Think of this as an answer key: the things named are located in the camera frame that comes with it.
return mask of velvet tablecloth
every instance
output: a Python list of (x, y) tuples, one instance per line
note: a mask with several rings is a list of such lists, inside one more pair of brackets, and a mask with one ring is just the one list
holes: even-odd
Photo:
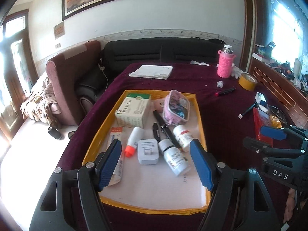
[[(81, 167), (82, 160), (109, 111), (113, 108), (121, 94), (128, 89), (166, 90), (176, 89), (179, 92), (193, 93), (201, 113), (207, 149), (217, 161), (225, 162), (231, 168), (247, 170), (254, 167), (259, 170), (262, 157), (242, 146), (243, 138), (255, 138), (253, 113), (242, 119), (243, 113), (255, 101), (256, 92), (265, 95), (267, 102), (280, 109), (283, 105), (265, 87), (257, 85), (254, 92), (240, 87), (234, 78), (222, 79), (217, 76), (214, 65), (201, 66), (192, 64), (167, 64), (174, 68), (167, 80), (132, 78), (128, 74), (141, 66), (131, 64), (108, 87), (103, 96), (87, 114), (77, 132), (64, 151), (58, 166), (64, 170)], [(223, 81), (224, 87), (217, 88), (216, 82)], [(234, 87), (236, 90), (228, 95), (216, 97), (215, 92)], [(268, 178), (264, 183), (270, 193), (279, 220), (282, 221), (288, 188)], [(81, 216), (76, 200), (76, 215)], [(114, 230), (197, 230), (203, 213), (190, 216), (146, 215), (104, 205)], [(80, 230), (86, 230), (84, 221), (80, 221)]]

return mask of black leather sofa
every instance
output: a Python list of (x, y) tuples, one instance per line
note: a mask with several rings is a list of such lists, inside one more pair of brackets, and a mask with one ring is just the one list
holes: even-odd
[(187, 63), (191, 60), (217, 63), (218, 50), (224, 42), (219, 39), (199, 38), (142, 38), (111, 41), (101, 51), (101, 66), (95, 66), (75, 84), (86, 112), (104, 93), (107, 86), (128, 65), (136, 62)]

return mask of white tube with orange cap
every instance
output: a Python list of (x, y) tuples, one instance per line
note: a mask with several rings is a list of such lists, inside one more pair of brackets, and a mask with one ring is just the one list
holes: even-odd
[(127, 140), (127, 146), (124, 150), (126, 157), (131, 157), (135, 153), (135, 150), (137, 149), (137, 144), (140, 140), (142, 140), (144, 135), (144, 130), (140, 127), (135, 127), (133, 131), (131, 132), (131, 135), (129, 136)]

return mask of packing tape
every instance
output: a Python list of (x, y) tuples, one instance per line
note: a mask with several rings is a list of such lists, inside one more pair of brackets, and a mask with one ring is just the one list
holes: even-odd
[(238, 83), (246, 90), (254, 91), (254, 88), (256, 87), (258, 81), (255, 79), (255, 77), (243, 73), (238, 81)]

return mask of white power cord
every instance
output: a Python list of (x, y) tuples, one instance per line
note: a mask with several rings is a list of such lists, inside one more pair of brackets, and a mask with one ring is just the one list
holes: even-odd
[(107, 85), (106, 85), (106, 88), (105, 88), (105, 91), (106, 91), (106, 89), (107, 89), (107, 87), (108, 87), (109, 80), (108, 80), (107, 76), (106, 76), (105, 73), (104, 73), (105, 67), (104, 67), (104, 65), (103, 65), (103, 60), (102, 60), (102, 58), (100, 58), (100, 62), (99, 62), (99, 64), (98, 64), (98, 67), (100, 68), (100, 70), (103, 72), (104, 76), (105, 76), (106, 79), (107, 79)]

